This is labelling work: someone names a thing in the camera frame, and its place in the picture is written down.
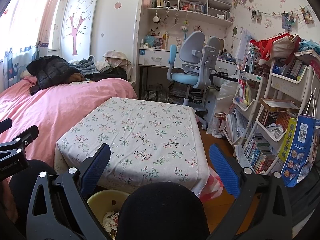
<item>desk chair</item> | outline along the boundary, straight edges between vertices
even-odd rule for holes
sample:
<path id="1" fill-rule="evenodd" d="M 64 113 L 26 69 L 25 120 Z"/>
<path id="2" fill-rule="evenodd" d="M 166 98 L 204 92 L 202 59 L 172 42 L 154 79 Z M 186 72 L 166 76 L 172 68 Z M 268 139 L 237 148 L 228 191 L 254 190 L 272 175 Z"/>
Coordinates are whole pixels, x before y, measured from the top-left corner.
<path id="1" fill-rule="evenodd" d="M 183 62 L 189 63 L 182 64 L 184 73 L 172 73 L 177 54 L 177 46 L 171 45 L 170 57 L 168 60 L 170 67 L 167 72 L 167 79 L 169 81 L 176 81 L 188 85 L 183 105 L 190 106 L 200 112 L 205 112 L 206 109 L 203 106 L 189 102 L 190 86 L 195 89 L 206 89 L 211 85 L 209 76 L 212 70 L 215 69 L 220 48 L 220 41 L 218 38 L 211 37 L 207 44 L 203 46 L 204 40 L 205 35 L 202 32 L 194 32 L 184 42 L 179 53 L 179 58 Z M 202 123 L 201 129 L 206 130 L 208 125 L 207 122 L 199 116 L 198 119 Z"/>

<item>green leaf decoration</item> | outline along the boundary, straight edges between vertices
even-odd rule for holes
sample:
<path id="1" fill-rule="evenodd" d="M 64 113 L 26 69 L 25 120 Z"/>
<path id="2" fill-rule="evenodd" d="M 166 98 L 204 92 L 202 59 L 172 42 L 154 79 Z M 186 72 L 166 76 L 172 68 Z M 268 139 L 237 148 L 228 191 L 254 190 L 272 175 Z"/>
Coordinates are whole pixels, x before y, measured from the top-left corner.
<path id="1" fill-rule="evenodd" d="M 233 28 L 233 36 L 236 36 L 237 33 L 238 33 L 238 29 L 237 29 L 237 27 L 234 27 L 234 28 Z"/>

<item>whale print curtain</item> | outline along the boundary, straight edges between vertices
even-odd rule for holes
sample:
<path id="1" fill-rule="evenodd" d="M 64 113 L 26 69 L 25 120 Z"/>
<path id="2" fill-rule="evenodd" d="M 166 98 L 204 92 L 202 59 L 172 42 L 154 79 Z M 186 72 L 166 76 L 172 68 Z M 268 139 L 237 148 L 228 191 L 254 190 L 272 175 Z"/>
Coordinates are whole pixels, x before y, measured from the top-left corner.
<path id="1" fill-rule="evenodd" d="M 11 0 L 7 6 L 0 18 L 4 89 L 20 81 L 31 61 L 47 55 L 57 2 L 58 0 Z"/>

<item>blue paper bag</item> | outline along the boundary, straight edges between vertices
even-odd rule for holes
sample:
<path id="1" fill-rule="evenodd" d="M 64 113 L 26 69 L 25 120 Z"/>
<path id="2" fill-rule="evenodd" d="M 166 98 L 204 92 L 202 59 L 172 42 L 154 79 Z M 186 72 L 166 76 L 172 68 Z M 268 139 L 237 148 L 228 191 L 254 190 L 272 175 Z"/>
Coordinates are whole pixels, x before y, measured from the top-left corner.
<path id="1" fill-rule="evenodd" d="M 318 150 L 320 120 L 313 116 L 298 116 L 289 155 L 281 171 L 284 184 L 294 187 L 310 172 Z"/>

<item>wooden floor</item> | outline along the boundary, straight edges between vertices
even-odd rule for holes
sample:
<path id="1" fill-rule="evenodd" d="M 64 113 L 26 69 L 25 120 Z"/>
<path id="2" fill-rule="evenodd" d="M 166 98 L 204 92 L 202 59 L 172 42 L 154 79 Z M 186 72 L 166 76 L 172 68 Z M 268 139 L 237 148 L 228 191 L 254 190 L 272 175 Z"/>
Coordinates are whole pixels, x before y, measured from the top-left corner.
<path id="1" fill-rule="evenodd" d="M 201 138 L 204 145 L 204 150 L 205 150 L 208 163 L 212 168 L 214 167 L 209 159 L 209 148 L 212 144 L 215 143 L 219 145 L 220 149 L 227 156 L 232 156 L 234 150 L 232 146 L 228 143 L 228 141 L 223 141 L 222 139 L 217 139 L 213 137 L 211 134 L 206 134 L 206 131 L 204 130 L 200 130 L 200 134 L 201 134 Z M 223 189 L 223 192 L 219 197 L 204 203 L 204 212 L 207 216 L 207 222 L 208 222 L 210 232 L 212 232 L 216 228 L 216 226 L 220 223 L 224 215 L 228 212 L 234 200 L 235 200 L 234 197 L 232 195 L 229 195 L 227 191 Z M 238 233 L 241 233 L 247 230 L 252 220 L 252 217 L 254 215 L 254 211 L 257 208 L 258 203 L 259 203 L 259 200 L 257 197 L 255 197 L 247 213 L 246 218 L 244 219 L 241 227 L 238 230 Z"/>

